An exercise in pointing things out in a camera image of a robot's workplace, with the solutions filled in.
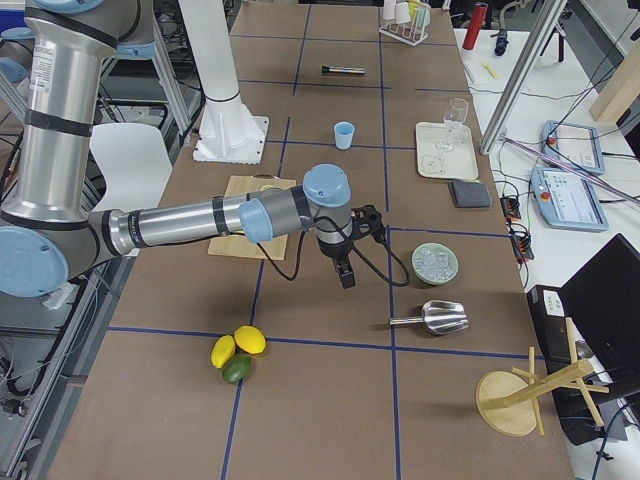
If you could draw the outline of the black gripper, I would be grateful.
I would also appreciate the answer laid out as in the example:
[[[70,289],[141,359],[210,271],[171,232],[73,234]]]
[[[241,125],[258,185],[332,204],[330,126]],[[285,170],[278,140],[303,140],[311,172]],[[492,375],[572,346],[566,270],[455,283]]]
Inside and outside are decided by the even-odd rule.
[[[316,238],[320,251],[331,258],[343,289],[355,286],[355,273],[349,260],[354,242],[344,239],[341,232],[317,230]]]

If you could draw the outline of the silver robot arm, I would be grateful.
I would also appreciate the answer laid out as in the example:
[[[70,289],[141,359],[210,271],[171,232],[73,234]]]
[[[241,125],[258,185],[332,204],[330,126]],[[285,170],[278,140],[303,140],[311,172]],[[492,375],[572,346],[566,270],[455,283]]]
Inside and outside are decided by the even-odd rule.
[[[24,143],[14,195],[1,205],[1,289],[37,297],[135,249],[172,246],[241,232],[263,243],[314,230],[344,287],[357,236],[346,173],[332,164],[300,185],[187,205],[85,212],[80,200],[105,59],[149,51],[149,1],[30,1],[35,37]]]

